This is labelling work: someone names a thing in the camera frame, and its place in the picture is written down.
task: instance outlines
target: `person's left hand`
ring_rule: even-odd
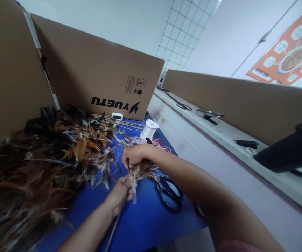
[[[131,188],[133,176],[121,177],[117,180],[112,191],[105,199],[105,204],[112,210],[114,217],[118,216],[123,209],[125,201],[132,200],[133,189]]]

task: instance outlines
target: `white shelf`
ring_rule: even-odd
[[[264,177],[266,180],[275,185],[282,192],[284,192],[286,195],[288,195],[295,202],[302,206],[302,177],[298,177],[290,172],[275,173],[265,168],[260,163],[258,163],[252,155],[247,153],[244,147],[236,144],[234,140],[250,140],[258,142],[259,146],[258,149],[256,149],[257,152],[267,148],[268,146],[266,144],[234,128],[233,126],[227,124],[221,119],[214,117],[212,120],[217,122],[218,125],[213,125],[212,123],[195,114],[196,110],[199,109],[197,106],[185,101],[184,99],[181,99],[173,93],[169,94],[181,103],[191,107],[192,110],[189,111],[179,108],[174,100],[172,100],[168,95],[166,95],[163,91],[160,91],[159,89],[156,89],[154,91],[154,94],[157,95],[164,102],[166,102],[179,114],[194,123],[198,128],[200,128],[202,131],[212,137],[220,145],[229,150],[232,154],[234,154],[248,166],[250,166],[259,175]]]

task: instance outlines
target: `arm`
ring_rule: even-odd
[[[184,194],[203,209],[216,249],[224,240],[237,240],[261,251],[283,251],[250,208],[206,171],[150,144],[124,150],[126,168],[142,158],[157,164]]]
[[[125,200],[132,200],[133,177],[121,177],[105,201],[93,211],[82,225],[61,245],[58,252],[93,252],[110,227],[114,217],[123,209]]]

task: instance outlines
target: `cardboard divider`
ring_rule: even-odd
[[[163,87],[267,145],[302,123],[300,88],[174,70]]]
[[[0,142],[53,104],[24,8],[0,0]]]
[[[32,15],[53,92],[89,112],[142,120],[164,60]]]

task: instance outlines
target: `black bag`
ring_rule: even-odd
[[[254,158],[274,172],[286,172],[302,167],[302,124],[296,132],[262,150]]]

